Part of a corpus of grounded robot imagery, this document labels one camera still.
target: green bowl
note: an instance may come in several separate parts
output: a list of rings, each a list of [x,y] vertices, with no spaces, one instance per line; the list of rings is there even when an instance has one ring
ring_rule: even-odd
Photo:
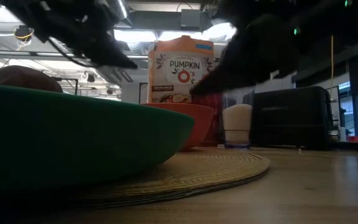
[[[0,86],[0,197],[136,174],[179,151],[193,125],[149,106]]]

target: pumpkin o's box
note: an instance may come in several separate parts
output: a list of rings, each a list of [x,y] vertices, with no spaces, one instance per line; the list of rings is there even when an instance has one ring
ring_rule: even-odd
[[[190,89],[213,69],[214,45],[182,36],[149,48],[149,103],[191,103]]]

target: wooden table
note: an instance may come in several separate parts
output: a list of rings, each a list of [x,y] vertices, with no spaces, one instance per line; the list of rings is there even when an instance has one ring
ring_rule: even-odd
[[[358,152],[252,151],[270,158],[272,165],[265,177],[247,185],[171,202],[64,212],[21,221],[358,224]]]

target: glass of milk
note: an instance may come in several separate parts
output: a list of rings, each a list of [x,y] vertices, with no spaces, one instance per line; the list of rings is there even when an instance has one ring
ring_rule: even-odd
[[[248,148],[254,89],[241,88],[223,94],[223,128],[226,148]]]

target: round placemat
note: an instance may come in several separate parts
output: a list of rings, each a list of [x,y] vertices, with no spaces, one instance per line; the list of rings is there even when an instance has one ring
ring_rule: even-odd
[[[173,200],[246,184],[262,177],[269,164],[242,150],[193,149],[153,170],[77,192],[69,201],[75,207],[118,207]]]

